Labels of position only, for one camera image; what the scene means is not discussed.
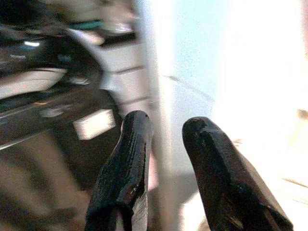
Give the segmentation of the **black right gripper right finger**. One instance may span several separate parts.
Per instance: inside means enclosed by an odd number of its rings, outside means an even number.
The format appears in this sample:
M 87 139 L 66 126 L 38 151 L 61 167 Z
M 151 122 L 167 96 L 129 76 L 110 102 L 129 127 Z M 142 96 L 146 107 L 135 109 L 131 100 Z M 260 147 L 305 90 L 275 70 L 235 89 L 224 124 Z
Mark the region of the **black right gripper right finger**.
M 211 231 L 294 231 L 257 170 L 214 122 L 190 118 L 182 138 Z

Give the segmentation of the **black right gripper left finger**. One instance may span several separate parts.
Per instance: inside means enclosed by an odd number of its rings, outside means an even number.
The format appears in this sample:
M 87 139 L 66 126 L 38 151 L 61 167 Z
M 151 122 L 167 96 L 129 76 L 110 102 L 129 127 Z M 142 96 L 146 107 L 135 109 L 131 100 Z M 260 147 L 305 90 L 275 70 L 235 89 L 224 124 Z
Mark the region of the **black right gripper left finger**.
M 147 231 L 151 142 L 149 116 L 140 110 L 129 112 L 97 177 L 84 231 Z

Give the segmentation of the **white front-load washing machine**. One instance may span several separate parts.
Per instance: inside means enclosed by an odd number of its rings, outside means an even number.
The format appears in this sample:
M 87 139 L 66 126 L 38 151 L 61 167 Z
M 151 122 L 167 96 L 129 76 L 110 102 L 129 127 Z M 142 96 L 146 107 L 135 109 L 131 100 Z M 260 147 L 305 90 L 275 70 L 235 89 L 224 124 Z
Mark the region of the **white front-load washing machine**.
M 143 46 L 132 33 L 126 39 L 88 49 L 104 70 L 100 87 L 118 109 L 119 136 L 125 115 L 148 112 L 150 99 Z M 89 194 L 110 153 L 67 152 L 52 132 L 0 153 L 0 231 L 82 230 Z

